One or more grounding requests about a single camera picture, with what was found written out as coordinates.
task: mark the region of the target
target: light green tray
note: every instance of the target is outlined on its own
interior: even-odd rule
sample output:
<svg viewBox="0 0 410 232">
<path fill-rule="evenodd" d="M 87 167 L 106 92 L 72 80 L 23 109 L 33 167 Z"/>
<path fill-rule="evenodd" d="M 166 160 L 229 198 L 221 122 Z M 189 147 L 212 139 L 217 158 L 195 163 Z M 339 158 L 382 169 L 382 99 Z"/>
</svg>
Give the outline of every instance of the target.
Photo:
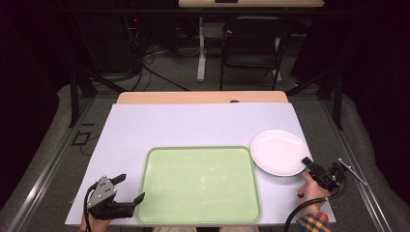
<svg viewBox="0 0 410 232">
<path fill-rule="evenodd" d="M 253 160 L 246 147 L 152 149 L 135 216 L 145 224 L 254 222 L 260 217 Z"/>
</svg>

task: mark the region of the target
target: table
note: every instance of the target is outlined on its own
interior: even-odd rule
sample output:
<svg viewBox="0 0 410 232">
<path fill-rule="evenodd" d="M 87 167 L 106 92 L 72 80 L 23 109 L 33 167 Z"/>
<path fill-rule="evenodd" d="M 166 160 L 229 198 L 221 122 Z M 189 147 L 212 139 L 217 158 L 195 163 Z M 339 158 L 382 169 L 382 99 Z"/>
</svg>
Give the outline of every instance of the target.
<svg viewBox="0 0 410 232">
<path fill-rule="evenodd" d="M 323 0 L 238 0 L 238 3 L 215 3 L 215 0 L 179 0 L 181 8 L 314 8 L 323 7 Z M 205 81 L 204 20 L 199 18 L 199 63 L 197 81 Z"/>
<path fill-rule="evenodd" d="M 113 178 L 126 173 L 127 180 L 116 186 L 115 200 L 133 201 L 146 154 L 153 147 L 248 146 L 256 134 L 272 128 L 293 132 L 305 141 L 293 106 L 282 92 L 123 93 L 108 115 L 66 224 L 80 223 L 86 189 L 102 175 Z M 277 177 L 257 166 L 255 176 L 262 214 L 253 225 L 283 224 L 297 206 L 302 177 Z M 328 203 L 322 209 L 330 222 L 336 221 Z M 134 218 L 115 219 L 112 224 L 147 226 Z"/>
</svg>

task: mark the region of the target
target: plaid sleeve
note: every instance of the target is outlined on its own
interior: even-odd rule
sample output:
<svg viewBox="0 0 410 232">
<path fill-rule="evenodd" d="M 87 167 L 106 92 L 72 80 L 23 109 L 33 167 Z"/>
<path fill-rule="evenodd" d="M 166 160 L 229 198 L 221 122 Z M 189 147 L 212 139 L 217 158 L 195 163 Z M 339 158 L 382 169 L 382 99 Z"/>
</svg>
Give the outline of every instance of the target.
<svg viewBox="0 0 410 232">
<path fill-rule="evenodd" d="M 308 214 L 296 222 L 301 232 L 332 232 L 329 218 L 324 213 Z"/>
</svg>

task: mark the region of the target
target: round plate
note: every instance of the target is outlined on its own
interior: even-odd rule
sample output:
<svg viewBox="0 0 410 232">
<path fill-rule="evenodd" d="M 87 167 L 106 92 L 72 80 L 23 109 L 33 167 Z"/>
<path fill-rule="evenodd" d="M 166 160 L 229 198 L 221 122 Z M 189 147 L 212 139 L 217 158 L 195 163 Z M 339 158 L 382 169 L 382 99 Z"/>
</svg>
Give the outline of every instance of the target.
<svg viewBox="0 0 410 232">
<path fill-rule="evenodd" d="M 302 159 L 310 157 L 308 146 L 295 134 L 266 130 L 254 137 L 250 153 L 264 171 L 277 176 L 293 176 L 305 169 Z"/>
</svg>

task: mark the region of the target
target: chair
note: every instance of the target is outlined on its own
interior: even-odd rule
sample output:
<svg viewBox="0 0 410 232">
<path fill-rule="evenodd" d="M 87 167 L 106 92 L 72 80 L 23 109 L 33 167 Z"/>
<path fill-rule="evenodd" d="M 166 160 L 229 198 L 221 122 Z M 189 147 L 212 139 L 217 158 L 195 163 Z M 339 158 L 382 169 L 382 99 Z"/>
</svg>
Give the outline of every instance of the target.
<svg viewBox="0 0 410 232">
<path fill-rule="evenodd" d="M 275 90 L 283 50 L 291 33 L 288 21 L 280 17 L 237 16 L 227 20 L 222 29 L 220 90 L 224 67 L 266 70 L 265 75 L 276 70 L 272 85 Z"/>
</svg>

